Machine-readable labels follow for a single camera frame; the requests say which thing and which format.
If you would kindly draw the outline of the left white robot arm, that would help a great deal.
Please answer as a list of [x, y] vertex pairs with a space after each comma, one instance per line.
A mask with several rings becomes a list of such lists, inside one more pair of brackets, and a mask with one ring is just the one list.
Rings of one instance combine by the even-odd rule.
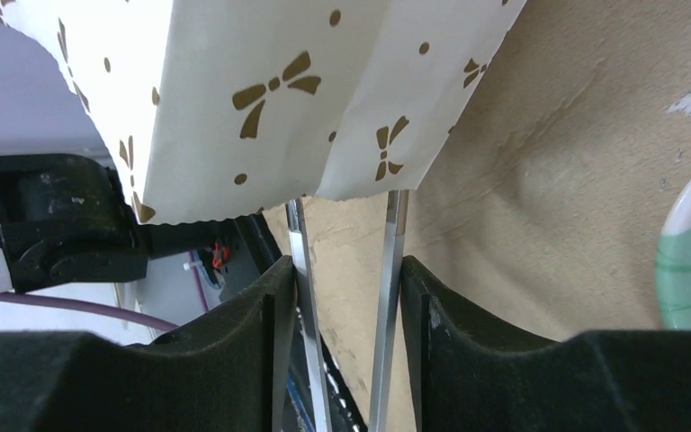
[[0, 156], [0, 293], [145, 277], [117, 173], [72, 154]]

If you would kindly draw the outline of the white patterned paper bag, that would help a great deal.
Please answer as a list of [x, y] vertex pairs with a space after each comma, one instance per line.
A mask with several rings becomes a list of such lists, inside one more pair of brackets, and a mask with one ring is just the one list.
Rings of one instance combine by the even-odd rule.
[[521, 1], [0, 1], [142, 224], [415, 189]]

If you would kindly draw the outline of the metal tongs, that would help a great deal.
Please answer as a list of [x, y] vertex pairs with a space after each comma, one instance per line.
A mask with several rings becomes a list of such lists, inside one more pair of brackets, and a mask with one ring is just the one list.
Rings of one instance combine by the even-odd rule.
[[[369, 417], [369, 429], [371, 431], [385, 431], [388, 427], [390, 379], [399, 305], [399, 276], [407, 225], [408, 197], [408, 190], [393, 190], [388, 194], [381, 287], [372, 362]], [[297, 198], [288, 201], [285, 204], [285, 210], [301, 311], [303, 345], [310, 378], [314, 426], [317, 431], [330, 431], [332, 421], [328, 402], [325, 362], [302, 199]]]

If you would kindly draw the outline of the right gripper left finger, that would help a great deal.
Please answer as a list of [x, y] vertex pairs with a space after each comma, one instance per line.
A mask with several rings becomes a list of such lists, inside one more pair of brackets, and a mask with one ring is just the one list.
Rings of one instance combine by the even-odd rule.
[[148, 345], [0, 333], [0, 431], [278, 431], [295, 312], [292, 260]]

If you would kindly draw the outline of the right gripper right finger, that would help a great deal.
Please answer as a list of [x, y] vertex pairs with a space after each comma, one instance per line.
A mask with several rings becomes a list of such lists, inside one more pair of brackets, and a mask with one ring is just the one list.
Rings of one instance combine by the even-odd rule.
[[400, 306], [421, 431], [691, 431], [691, 331], [553, 341], [403, 259]]

